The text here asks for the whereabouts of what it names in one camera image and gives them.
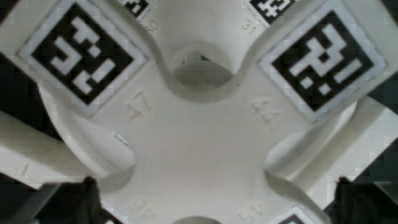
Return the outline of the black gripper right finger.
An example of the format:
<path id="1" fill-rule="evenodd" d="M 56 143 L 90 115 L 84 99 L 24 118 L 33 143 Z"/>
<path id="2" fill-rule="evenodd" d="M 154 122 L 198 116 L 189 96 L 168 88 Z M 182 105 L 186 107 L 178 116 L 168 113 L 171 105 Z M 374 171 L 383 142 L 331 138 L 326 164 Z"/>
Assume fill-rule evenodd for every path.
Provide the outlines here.
<path id="1" fill-rule="evenodd" d="M 329 208 L 333 224 L 398 224 L 398 183 L 340 178 Z"/>

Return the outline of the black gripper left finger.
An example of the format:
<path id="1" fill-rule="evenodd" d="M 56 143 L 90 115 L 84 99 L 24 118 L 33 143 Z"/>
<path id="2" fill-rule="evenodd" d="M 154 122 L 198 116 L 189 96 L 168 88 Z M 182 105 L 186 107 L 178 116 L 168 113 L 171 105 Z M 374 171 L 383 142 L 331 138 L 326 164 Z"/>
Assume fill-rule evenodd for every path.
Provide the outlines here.
<path id="1" fill-rule="evenodd" d="M 97 179 L 47 183 L 0 224 L 104 224 Z"/>

